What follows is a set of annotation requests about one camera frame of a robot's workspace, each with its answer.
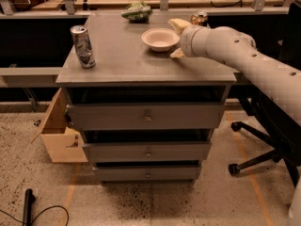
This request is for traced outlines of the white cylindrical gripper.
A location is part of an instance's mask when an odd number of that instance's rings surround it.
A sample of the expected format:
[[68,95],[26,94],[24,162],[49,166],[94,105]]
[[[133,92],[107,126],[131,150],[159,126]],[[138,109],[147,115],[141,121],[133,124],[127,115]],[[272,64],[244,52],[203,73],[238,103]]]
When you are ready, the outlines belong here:
[[192,24],[186,20],[173,18],[168,23],[174,31],[181,35],[181,48],[170,54],[171,58],[181,57],[206,57],[206,40],[210,29]]

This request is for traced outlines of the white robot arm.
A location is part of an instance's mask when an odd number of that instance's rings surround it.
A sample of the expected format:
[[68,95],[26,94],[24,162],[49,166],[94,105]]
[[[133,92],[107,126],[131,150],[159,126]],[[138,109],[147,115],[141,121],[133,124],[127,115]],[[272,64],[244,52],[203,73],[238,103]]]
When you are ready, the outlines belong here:
[[206,57],[239,71],[301,125],[301,72],[260,53],[255,41],[233,28],[208,28],[182,19],[168,23],[181,37],[186,57]]

